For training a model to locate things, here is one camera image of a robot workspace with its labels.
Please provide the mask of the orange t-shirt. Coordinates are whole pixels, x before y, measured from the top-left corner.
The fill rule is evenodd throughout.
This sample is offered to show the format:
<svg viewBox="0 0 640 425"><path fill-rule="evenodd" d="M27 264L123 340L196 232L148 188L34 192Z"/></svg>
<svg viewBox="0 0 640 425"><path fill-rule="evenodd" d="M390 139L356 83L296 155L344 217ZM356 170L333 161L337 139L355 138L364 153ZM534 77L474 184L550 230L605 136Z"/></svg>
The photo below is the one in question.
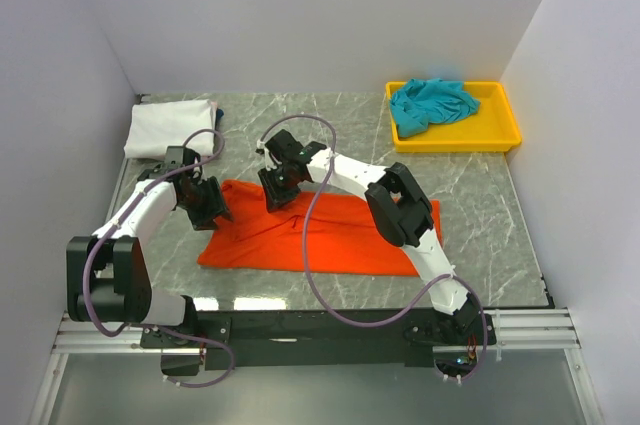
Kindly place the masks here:
<svg viewBox="0 0 640 425"><path fill-rule="evenodd" d="M233 221L221 220L197 259L202 267L302 272L303 220L314 194L302 192L269 213L261 186L226 180L222 193ZM414 277L409 258L375 228L366 202L354 195L324 193L308 230L315 273Z"/></svg>

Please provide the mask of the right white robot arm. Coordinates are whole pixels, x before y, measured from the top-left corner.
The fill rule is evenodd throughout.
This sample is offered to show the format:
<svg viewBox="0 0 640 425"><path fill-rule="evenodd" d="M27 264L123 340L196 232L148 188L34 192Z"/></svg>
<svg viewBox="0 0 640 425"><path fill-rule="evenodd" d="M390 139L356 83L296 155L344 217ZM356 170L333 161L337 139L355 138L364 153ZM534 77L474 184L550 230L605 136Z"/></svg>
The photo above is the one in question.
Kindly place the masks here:
<svg viewBox="0 0 640 425"><path fill-rule="evenodd" d="M428 294L432 307L441 315L438 323L442 338L460 344L473 333L474 321L484 318L479 299L457 277L439 242L433 206L406 165L399 162L389 167L367 164L315 141L304 146L286 130L260 139L257 152L265 159L258 175L268 211L294 201L300 194L300 183L319 185L303 221L302 258L305 278L329 314L348 325L377 328L399 320L420 300L415 297L396 315L369 323L340 315L324 300L313 281L307 235L320 195L331 185L366 202L379 235L409 258L425 282L419 294Z"/></svg>

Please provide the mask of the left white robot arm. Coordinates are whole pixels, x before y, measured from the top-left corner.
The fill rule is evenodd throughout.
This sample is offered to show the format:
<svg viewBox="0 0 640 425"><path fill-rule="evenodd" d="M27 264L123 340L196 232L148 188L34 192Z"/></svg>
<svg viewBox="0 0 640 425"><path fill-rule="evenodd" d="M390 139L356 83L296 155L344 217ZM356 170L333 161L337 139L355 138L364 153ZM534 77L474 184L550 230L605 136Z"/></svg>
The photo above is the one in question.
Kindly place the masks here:
<svg viewBox="0 0 640 425"><path fill-rule="evenodd" d="M105 225L76 236L66 249L67 312L75 322L120 322L164 326L176 346L200 333L193 300L151 285L144 249L177 208L196 231L213 231L231 212L216 178L205 178L200 154L186 146L167 148L164 162L145 170L134 192Z"/></svg>

